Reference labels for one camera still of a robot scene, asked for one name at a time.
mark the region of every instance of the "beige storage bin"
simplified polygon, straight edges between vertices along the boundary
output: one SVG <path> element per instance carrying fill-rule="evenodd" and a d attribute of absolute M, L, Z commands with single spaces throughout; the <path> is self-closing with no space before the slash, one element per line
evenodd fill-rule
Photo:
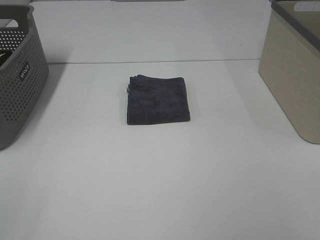
<path fill-rule="evenodd" d="M 272 3 L 259 73 L 297 133 L 320 144 L 320 11 L 297 3 Z"/>

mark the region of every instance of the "dark gray towel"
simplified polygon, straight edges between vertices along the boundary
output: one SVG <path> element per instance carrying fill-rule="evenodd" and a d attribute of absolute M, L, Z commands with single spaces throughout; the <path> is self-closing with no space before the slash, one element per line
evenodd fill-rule
<path fill-rule="evenodd" d="M 185 80 L 130 77 L 128 125 L 152 125 L 190 121 Z"/>

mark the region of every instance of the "gray plastic basket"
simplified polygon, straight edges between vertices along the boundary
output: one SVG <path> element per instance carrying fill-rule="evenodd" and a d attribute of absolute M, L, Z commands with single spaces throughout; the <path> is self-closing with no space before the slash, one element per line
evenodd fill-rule
<path fill-rule="evenodd" d="M 0 19 L 18 27 L 0 28 L 0 50 L 13 51 L 0 66 L 0 149 L 17 137 L 35 107 L 49 69 L 28 5 L 0 5 Z"/>

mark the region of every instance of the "white table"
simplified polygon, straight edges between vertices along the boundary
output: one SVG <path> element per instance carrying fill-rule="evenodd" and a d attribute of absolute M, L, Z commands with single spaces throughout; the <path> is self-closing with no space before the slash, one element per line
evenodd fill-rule
<path fill-rule="evenodd" d="M 320 148 L 258 63 L 51 65 L 0 152 L 0 239 L 318 240 Z M 184 77 L 192 120 L 126 125 L 136 74 Z"/>
<path fill-rule="evenodd" d="M 51 63 L 259 59 L 268 0 L 33 2 Z"/>

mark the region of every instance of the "storage bin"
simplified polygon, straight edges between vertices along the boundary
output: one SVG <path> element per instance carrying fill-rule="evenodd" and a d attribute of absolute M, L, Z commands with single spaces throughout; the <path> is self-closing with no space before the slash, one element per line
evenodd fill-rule
<path fill-rule="evenodd" d="M 33 10 L 28 5 L 0 5 L 0 19 L 18 23 L 0 28 L 0 51 L 13 52 L 0 66 L 0 149 L 17 137 L 49 74 Z"/>
<path fill-rule="evenodd" d="M 299 2 L 272 2 L 259 73 L 297 133 L 320 144 L 320 2 Z"/>

